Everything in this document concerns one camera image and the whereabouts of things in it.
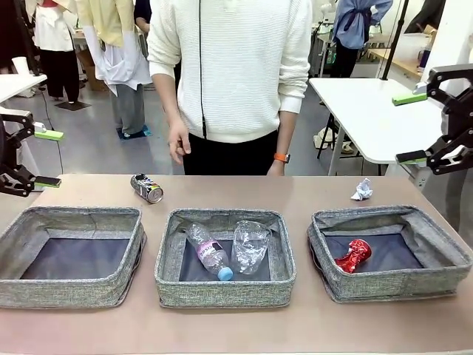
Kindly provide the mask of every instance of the black pants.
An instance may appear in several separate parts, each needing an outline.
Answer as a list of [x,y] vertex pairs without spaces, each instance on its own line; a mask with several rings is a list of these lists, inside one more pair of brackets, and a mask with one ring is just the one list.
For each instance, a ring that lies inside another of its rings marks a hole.
[[274,162],[278,132],[244,143],[206,141],[189,135],[186,175],[266,175]]
[[336,57],[333,63],[331,78],[349,78],[355,68],[356,59],[358,57],[358,50],[351,50],[340,43],[339,39],[335,39]]
[[39,50],[39,54],[41,67],[47,76],[47,93],[62,98],[64,88],[67,100],[76,102],[79,98],[79,71],[75,52]]

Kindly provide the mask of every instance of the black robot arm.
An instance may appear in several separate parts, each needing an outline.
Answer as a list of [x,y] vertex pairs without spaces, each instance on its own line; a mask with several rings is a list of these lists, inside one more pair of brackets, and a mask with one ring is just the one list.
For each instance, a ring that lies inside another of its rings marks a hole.
[[[22,128],[14,133],[7,133],[4,122],[16,122]],[[26,197],[35,185],[60,185],[61,180],[35,176],[18,162],[18,150],[21,141],[35,134],[35,125],[31,112],[20,115],[0,114],[0,192]]]
[[[443,91],[440,85],[448,80],[463,78],[468,87],[458,96]],[[415,93],[426,92],[443,104],[442,133],[426,151],[397,155],[399,163],[426,160],[435,175],[473,167],[473,64],[436,67],[425,83],[418,84]]]

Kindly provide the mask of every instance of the cardboard box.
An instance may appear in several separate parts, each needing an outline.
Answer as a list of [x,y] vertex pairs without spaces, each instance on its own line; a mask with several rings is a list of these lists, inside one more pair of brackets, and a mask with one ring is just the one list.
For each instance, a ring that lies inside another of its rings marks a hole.
[[95,64],[90,55],[89,49],[77,52],[77,58],[79,59],[83,69],[86,72],[87,81],[89,82],[90,89],[92,91],[108,91],[108,86],[105,85],[103,80],[98,80],[95,77]]

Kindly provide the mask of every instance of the yellow shirt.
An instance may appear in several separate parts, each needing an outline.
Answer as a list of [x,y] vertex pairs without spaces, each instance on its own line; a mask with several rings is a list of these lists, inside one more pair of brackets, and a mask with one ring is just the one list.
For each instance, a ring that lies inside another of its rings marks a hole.
[[111,46],[123,46],[123,32],[135,31],[133,0],[76,0],[79,22],[93,26],[98,38]]

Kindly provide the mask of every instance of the blue shirt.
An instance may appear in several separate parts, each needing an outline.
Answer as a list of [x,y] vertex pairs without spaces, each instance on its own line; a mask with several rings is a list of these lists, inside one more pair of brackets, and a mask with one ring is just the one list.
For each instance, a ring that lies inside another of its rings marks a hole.
[[377,13],[371,16],[371,24],[377,24],[386,15],[392,6],[392,0],[339,0],[333,33],[340,43],[352,50],[359,50],[364,46],[364,17],[357,13],[351,26],[345,31],[350,15],[344,15],[352,10],[365,10],[375,6]]

